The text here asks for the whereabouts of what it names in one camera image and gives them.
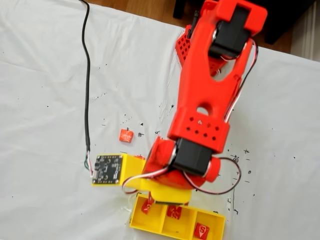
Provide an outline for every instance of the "robotic arm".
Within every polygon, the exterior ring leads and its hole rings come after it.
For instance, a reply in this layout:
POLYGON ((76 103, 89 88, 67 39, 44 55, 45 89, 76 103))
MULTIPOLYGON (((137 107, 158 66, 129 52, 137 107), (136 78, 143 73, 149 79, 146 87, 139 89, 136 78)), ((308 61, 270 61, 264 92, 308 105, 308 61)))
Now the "robotic arm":
POLYGON ((261 31, 267 11, 244 0, 205 0, 195 20, 176 41, 182 71, 177 110, 168 131, 169 139, 156 138, 140 175, 122 181, 122 187, 149 191, 157 203, 185 204, 191 190, 218 176, 229 132, 229 118, 245 81, 253 45, 252 36, 261 31), (235 60, 231 72, 221 81, 214 76, 227 61, 235 60), (206 114, 198 111, 205 109, 206 114))

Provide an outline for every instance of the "compartment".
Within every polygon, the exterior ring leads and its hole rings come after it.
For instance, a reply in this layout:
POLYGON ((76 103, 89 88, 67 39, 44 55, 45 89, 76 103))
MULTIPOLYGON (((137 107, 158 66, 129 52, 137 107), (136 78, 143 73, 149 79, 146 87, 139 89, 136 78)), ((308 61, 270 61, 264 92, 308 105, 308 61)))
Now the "compartment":
POLYGON ((197 212, 182 208, 180 219, 167 216, 165 213, 162 234, 176 239, 190 239, 193 235, 197 212))
POLYGON ((141 211, 146 197, 137 196, 136 205, 132 213, 130 226, 136 229, 160 233, 166 214, 167 206, 163 204, 152 204, 148 214, 141 211))
POLYGON ((193 236, 197 223, 210 228, 206 238, 207 240, 221 240, 224 234, 225 220, 225 217, 222 215, 198 211, 193 226, 192 240, 199 240, 199 238, 193 236))

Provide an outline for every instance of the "wooden floor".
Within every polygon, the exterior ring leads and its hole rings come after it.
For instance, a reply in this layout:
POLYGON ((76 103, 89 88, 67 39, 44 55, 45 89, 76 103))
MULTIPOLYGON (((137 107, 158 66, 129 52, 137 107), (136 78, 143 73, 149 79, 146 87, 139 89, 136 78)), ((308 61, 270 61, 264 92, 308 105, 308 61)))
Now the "wooden floor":
MULTIPOLYGON (((185 6, 182 19, 176 19, 173 18, 175 0, 88 0, 87 2, 180 27, 185 27, 187 24, 191 24, 195 10, 201 8, 199 4, 195 3, 197 1, 189 0, 185 6)), ((290 53, 291 38, 292 29, 283 34, 282 37, 273 45, 264 43, 264 31, 255 36, 255 40, 259 46, 284 53, 290 53)))

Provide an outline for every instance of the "red robotic arm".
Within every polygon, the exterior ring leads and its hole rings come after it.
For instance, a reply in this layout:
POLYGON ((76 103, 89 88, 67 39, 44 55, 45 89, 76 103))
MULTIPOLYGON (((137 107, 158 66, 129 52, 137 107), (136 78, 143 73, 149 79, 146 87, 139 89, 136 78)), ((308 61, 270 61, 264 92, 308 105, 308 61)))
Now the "red robotic arm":
POLYGON ((143 173, 168 168, 153 180, 180 189, 193 189, 190 181, 201 186, 216 179, 221 163, 213 155, 223 152, 231 105, 253 46, 251 37, 261 31, 266 17, 264 8, 244 0, 204 2, 196 25, 188 25, 176 42, 182 71, 169 139, 155 140, 143 173), (235 60, 233 69, 216 81, 213 76, 225 59, 235 60))

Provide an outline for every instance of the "red block with letter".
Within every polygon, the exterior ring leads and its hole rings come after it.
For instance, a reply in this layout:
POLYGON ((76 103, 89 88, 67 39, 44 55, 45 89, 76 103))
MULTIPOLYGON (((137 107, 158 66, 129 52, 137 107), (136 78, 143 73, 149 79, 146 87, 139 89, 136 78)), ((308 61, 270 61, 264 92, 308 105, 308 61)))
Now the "red block with letter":
POLYGON ((208 226, 196 223, 193 235, 199 239, 207 239, 210 228, 208 226))

